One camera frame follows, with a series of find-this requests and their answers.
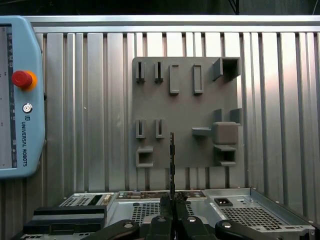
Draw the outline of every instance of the slot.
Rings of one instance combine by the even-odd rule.
[[[142,120],[139,120],[139,136],[142,135]]]
[[[199,64],[193,65],[193,94],[201,95],[204,93],[202,67]]]
[[[155,138],[163,139],[165,137],[165,120],[164,119],[156,119],[155,120]]]
[[[170,66],[170,95],[179,94],[180,73],[179,65],[173,64]]]
[[[138,76],[139,76],[139,79],[141,79],[141,62],[138,62]]]
[[[88,203],[88,206],[95,206],[99,202],[99,200],[102,198],[102,195],[95,195],[92,200]]]
[[[158,134],[162,135],[162,121],[161,120],[158,122]]]
[[[158,79],[161,79],[161,62],[158,61]]]
[[[135,80],[138,84],[145,82],[145,63],[141,61],[135,65]]]
[[[156,83],[162,83],[164,81],[164,67],[161,61],[154,64],[154,80]]]

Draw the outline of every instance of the perforated metal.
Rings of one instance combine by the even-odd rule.
[[[88,205],[88,202],[91,200],[92,198],[90,196],[84,196],[83,198],[81,198],[81,200],[76,204],[76,206],[86,206]]]
[[[195,215],[190,204],[186,205],[189,215]],[[144,218],[151,215],[160,214],[160,203],[159,202],[147,202],[142,203],[140,206],[133,208],[132,220],[137,222],[140,226],[142,225]]]
[[[80,196],[73,196],[70,199],[68,199],[66,202],[63,203],[62,207],[70,207],[74,206],[76,201],[80,198]]]
[[[282,225],[261,207],[222,208],[222,212],[227,219],[248,227],[262,226],[266,230],[277,230]]]
[[[40,239],[41,235],[24,235],[21,239],[31,240],[31,239]]]
[[[190,204],[186,206],[186,209],[188,210],[189,215],[195,215],[194,211],[192,210],[192,207]]]

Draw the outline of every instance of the gray panel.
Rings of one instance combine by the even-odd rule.
[[[127,162],[126,172],[125,172],[125,179],[127,179],[129,184],[129,190],[136,190],[137,189],[137,170],[134,161],[129,161],[128,154],[131,153],[132,143],[130,141],[130,129],[132,128],[132,60],[135,57],[135,34],[128,33],[127,34],[127,47],[126,47],[126,58],[124,61],[124,66],[126,66],[126,72],[124,73],[124,82],[125,82],[125,89],[124,89],[124,116],[125,116],[125,159]]]
[[[262,110],[261,110],[261,81],[260,81],[260,56],[259,56],[259,39],[258,33],[251,33],[250,43],[248,43],[248,35],[244,35],[244,64],[245,77],[250,79],[245,82],[247,97],[247,136],[248,136],[248,153],[252,158],[248,159],[249,186],[255,187],[258,191],[265,190],[264,184],[264,156],[263,156],[263,137],[262,137]],[[248,48],[251,47],[251,63],[248,63]]]
[[[194,33],[187,32],[185,34],[185,55],[186,57],[194,57]],[[196,189],[198,182],[198,169],[196,167],[191,167],[189,169],[189,187],[190,189]]]
[[[64,197],[64,35],[47,35],[47,204],[57,204]]]
[[[166,34],[166,56],[183,57],[183,44],[181,32],[168,32]],[[175,188],[177,190],[186,189],[186,168],[175,169]]]
[[[108,33],[109,190],[125,189],[124,48],[122,33]]]
[[[201,36],[201,32],[194,33],[194,56],[195,57],[204,57],[204,49],[203,39]],[[196,175],[196,185],[198,189],[203,189],[206,187],[206,175],[204,174],[206,169],[203,167],[197,168]]]
[[[77,192],[85,191],[85,176],[88,178],[88,167],[85,165],[88,160],[87,138],[85,137],[86,127],[85,116],[88,111],[85,110],[85,74],[84,74],[84,35],[77,33],[75,35],[75,190]]]
[[[221,57],[221,37],[220,32],[205,33],[205,56]],[[211,189],[226,187],[226,168],[223,166],[209,168],[209,186]]]
[[[316,62],[315,58],[318,57],[316,56],[315,53],[315,40],[314,40],[314,34],[313,33],[307,33],[306,35],[307,39],[307,54],[308,54],[308,87],[309,87],[309,101],[310,101],[310,127],[311,127],[311,134],[310,135],[304,135],[305,138],[311,138],[311,145],[312,145],[312,158],[314,160],[313,162],[313,170],[314,172],[314,192],[315,192],[315,206],[320,206],[320,176],[319,176],[319,169],[320,169],[320,153],[319,153],[319,116],[318,112],[316,109],[318,108],[317,106],[317,79],[318,77],[316,76]],[[320,220],[320,208],[316,207],[316,220]]]
[[[166,57],[166,58],[135,58],[133,65],[142,62],[145,65],[145,82],[133,85],[133,121],[145,120],[145,139],[136,139],[132,134],[133,151],[144,146],[153,146],[153,162],[155,168],[169,167],[169,143],[165,139],[156,139],[155,120],[164,119],[167,130],[176,133],[176,161],[177,167],[209,167],[214,166],[212,139],[199,138],[191,135],[191,129],[211,126],[213,123],[213,109],[224,108],[226,113],[237,106],[237,82],[214,82],[211,78],[212,62],[217,58],[198,57]],[[164,81],[155,84],[154,62],[162,62]],[[172,63],[179,65],[178,74],[181,76],[178,96],[168,95],[169,67]],[[203,67],[205,93],[193,96],[192,71],[194,63]]]
[[[284,202],[302,213],[302,176],[295,33],[281,33],[280,96]]]
[[[272,199],[284,202],[281,147],[280,95],[278,48],[276,33],[262,33],[263,56],[263,135],[264,174],[267,174],[265,193]]]
[[[64,126],[63,131],[64,151],[63,151],[63,195],[69,196],[74,190],[76,166],[76,36],[69,33],[66,37],[66,75],[64,80]]]
[[[240,37],[239,33],[225,33],[224,34],[224,53],[226,57],[240,57]],[[230,106],[233,109],[242,108],[242,76],[238,76],[234,81],[236,81],[235,87],[229,92],[231,96],[237,95],[237,101],[234,104],[233,97],[228,97]],[[238,144],[237,151],[235,153],[236,166],[229,168],[229,184],[230,188],[243,188],[245,186],[245,163],[244,163],[244,130],[240,125],[238,127]]]
[[[251,34],[243,34],[243,54],[242,54],[242,76],[243,76],[243,91],[245,92],[245,105],[243,106],[243,133],[244,133],[244,167],[247,169],[247,186],[257,186],[260,172],[257,170],[257,163],[262,159],[254,158],[255,155],[255,110],[254,110],[254,89],[253,89],[253,69],[252,69],[252,48]]]
[[[141,32],[135,34],[135,56],[143,57],[144,56],[144,44],[143,44],[143,35]],[[130,182],[131,179],[135,177],[137,174],[137,189],[138,190],[146,190],[146,170],[144,168],[136,168],[135,172],[130,172]]]
[[[87,36],[88,189],[105,190],[103,34]]]
[[[312,33],[308,33],[308,39],[311,39],[312,38]],[[317,46],[317,52],[318,52],[318,55],[315,56],[317,58],[317,62],[318,62],[318,65],[316,66],[315,65],[315,68],[319,69],[320,66],[319,66],[319,63],[320,63],[320,33],[317,34],[317,40],[318,40],[318,43],[316,43],[316,46]],[[318,132],[315,130],[315,134],[318,133],[318,137],[317,136],[314,136],[313,138],[313,144],[315,144],[315,152],[314,152],[314,170],[315,170],[315,179],[314,179],[314,182],[315,182],[315,205],[316,206],[320,206],[320,191],[318,191],[320,189],[320,174],[319,174],[319,169],[320,169],[320,161],[318,160],[320,158],[320,145],[319,145],[319,138],[320,138],[320,130],[319,130],[319,114],[320,114],[320,95],[319,95],[319,90],[320,90],[320,85],[319,85],[319,75],[316,76],[316,78],[314,78],[315,82],[316,82],[316,88],[314,87],[315,85],[315,82],[312,84],[312,88],[313,90],[316,89],[316,92],[313,92],[313,97],[311,98],[312,101],[315,100],[315,97],[317,98],[317,114],[314,114],[314,118],[313,118],[313,123],[312,125],[314,125],[316,127],[316,125],[318,125]],[[319,222],[320,221],[320,207],[317,207],[316,208],[316,221]]]
[[[46,49],[44,44],[44,35],[41,33],[36,34],[37,41],[42,49],[43,65],[45,66],[46,61]],[[43,69],[43,76],[46,76],[46,69]],[[46,81],[43,82],[43,90],[46,92]],[[47,119],[47,101],[44,103],[44,113]],[[33,216],[34,210],[42,207],[46,203],[46,190],[47,186],[47,146],[44,145],[42,154],[40,157],[40,166],[36,173],[26,179],[26,219],[29,220]]]
[[[148,32],[146,34],[146,54],[148,57],[162,57],[164,55],[163,38],[161,32]],[[164,169],[150,169],[150,190],[166,189],[166,171]]]
[[[312,136],[313,129],[311,125],[311,108],[310,108],[310,65],[309,58],[314,59],[314,53],[307,50],[307,35],[300,33],[297,43],[299,49],[298,69],[299,69],[299,115],[300,115],[300,134],[302,141],[301,145],[301,167],[302,167],[302,199],[303,199],[303,214],[309,218],[316,219],[315,206],[315,169],[314,169],[314,149]]]

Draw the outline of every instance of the emergency stop button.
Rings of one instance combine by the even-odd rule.
[[[12,83],[19,88],[27,89],[33,83],[33,77],[27,71],[15,71],[11,77]]]

